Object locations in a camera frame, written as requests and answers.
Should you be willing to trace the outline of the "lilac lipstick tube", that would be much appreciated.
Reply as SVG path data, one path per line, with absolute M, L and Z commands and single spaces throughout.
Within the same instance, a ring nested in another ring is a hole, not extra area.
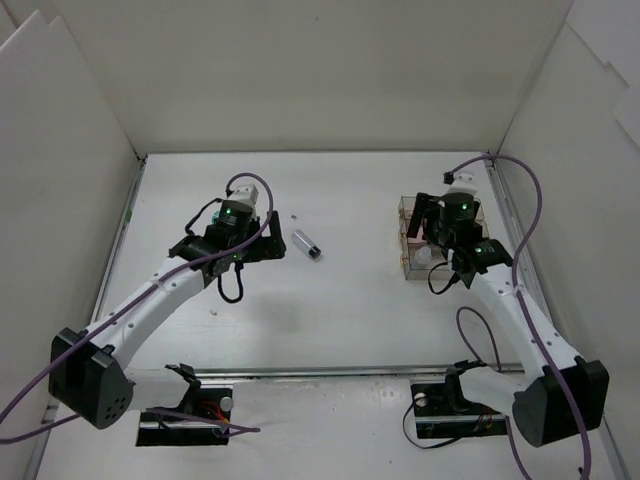
M 322 254 L 321 249 L 302 230 L 294 230 L 291 238 L 294 245 L 307 257 L 312 260 L 317 260 L 320 258 Z

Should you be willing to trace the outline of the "clear blue small bottle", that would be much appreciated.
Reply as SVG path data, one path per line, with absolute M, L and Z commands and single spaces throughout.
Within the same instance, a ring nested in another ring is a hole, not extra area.
M 422 246 L 415 251 L 414 259 L 420 265 L 428 265 L 433 259 L 431 248 L 429 246 Z

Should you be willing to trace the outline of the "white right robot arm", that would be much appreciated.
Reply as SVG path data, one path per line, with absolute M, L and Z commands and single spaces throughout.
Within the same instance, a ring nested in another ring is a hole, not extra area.
M 598 428 L 609 385 L 605 366 L 585 360 L 518 284 L 512 255 L 477 219 L 481 203 L 475 188 L 462 179 L 447 180 L 441 195 L 416 195 L 406 235 L 439 250 L 453 281 L 493 314 L 526 380 L 520 383 L 482 361 L 461 361 L 447 372 L 445 405 L 455 412 L 485 405 L 509 417 L 534 447 Z

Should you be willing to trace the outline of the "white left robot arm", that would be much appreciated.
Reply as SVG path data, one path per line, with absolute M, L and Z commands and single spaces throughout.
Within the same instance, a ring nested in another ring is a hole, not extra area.
M 99 430 L 130 410 L 191 419 L 200 406 L 202 383 L 186 364 L 168 364 L 137 374 L 130 363 L 149 337 L 184 303 L 228 271 L 245 264 L 280 260 L 286 252 L 279 216 L 256 212 L 267 184 L 254 174 L 245 185 L 228 184 L 217 199 L 218 215 L 198 235 L 187 222 L 185 236 L 170 248 L 161 266 L 127 300 L 101 320 L 52 341 L 50 394 Z

